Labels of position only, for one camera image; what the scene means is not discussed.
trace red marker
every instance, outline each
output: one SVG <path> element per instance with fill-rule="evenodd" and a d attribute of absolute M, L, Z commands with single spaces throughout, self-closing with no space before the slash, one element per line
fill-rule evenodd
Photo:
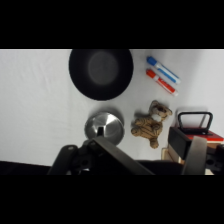
<path fill-rule="evenodd" d="M 154 79 L 160 86 L 162 86 L 167 92 L 169 92 L 170 94 L 172 94 L 173 96 L 178 96 L 178 92 L 177 90 L 175 90 L 172 86 L 170 86 L 168 83 L 166 83 L 163 79 L 161 79 L 158 75 L 156 75 L 155 72 L 153 72 L 152 70 L 147 70 L 146 74 Z"/>

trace black frying pan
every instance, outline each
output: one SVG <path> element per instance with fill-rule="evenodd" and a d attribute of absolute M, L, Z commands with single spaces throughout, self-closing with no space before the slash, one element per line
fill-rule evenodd
<path fill-rule="evenodd" d="M 131 82 L 134 65 L 129 49 L 74 49 L 69 70 L 77 89 L 94 100 L 110 100 Z"/>

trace black handle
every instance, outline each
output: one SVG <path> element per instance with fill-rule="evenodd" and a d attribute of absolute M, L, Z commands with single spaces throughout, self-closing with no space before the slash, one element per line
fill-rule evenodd
<path fill-rule="evenodd" d="M 204 114 L 204 115 L 209 115 L 209 122 L 208 122 L 208 125 L 207 125 L 207 128 L 200 128 L 200 129 L 193 129 L 193 128 L 184 128 L 183 127 L 183 123 L 181 121 L 181 116 L 183 115 L 197 115 L 197 114 Z M 200 132 L 200 133 L 208 133 L 209 132 L 209 129 L 211 127 L 211 124 L 212 124 L 212 121 L 213 121 L 213 114 L 210 113 L 210 112 L 183 112 L 183 113 L 180 113 L 178 115 L 178 121 L 179 121 L 179 124 L 180 124 L 180 129 L 181 131 L 183 131 L 184 133 L 195 133 L 195 132 Z"/>
<path fill-rule="evenodd" d="M 97 137 L 99 137 L 99 136 L 104 137 L 104 128 L 103 127 L 98 128 Z"/>

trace table surface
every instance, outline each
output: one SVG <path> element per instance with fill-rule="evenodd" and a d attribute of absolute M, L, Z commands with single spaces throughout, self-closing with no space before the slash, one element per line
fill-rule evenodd
<path fill-rule="evenodd" d="M 161 149 L 167 146 L 169 127 L 176 125 L 178 111 L 212 112 L 211 130 L 224 135 L 224 50 L 131 52 L 135 69 L 128 89 L 116 99 L 97 102 L 79 93 L 70 79 L 71 49 L 0 50 L 0 160 L 52 165 L 63 146 L 82 145 L 85 123 L 99 111 L 115 113 L 124 120 L 126 133 L 119 148 L 134 159 L 161 159 Z M 146 57 L 150 55 L 181 78 L 182 83 L 176 86 L 178 97 L 145 75 L 150 67 Z M 147 114 L 153 100 L 174 112 L 164 122 L 157 150 L 150 148 L 148 140 L 130 133 L 136 116 Z"/>

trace teddy bear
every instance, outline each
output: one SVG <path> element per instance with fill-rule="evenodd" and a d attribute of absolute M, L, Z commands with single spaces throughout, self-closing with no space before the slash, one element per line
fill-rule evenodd
<path fill-rule="evenodd" d="M 163 131 L 162 122 L 172 114 L 169 108 L 158 101 L 153 101 L 149 109 L 149 116 L 137 119 L 135 125 L 138 127 L 133 128 L 131 132 L 135 137 L 149 139 L 150 146 L 157 149 L 159 147 L 158 137 Z"/>

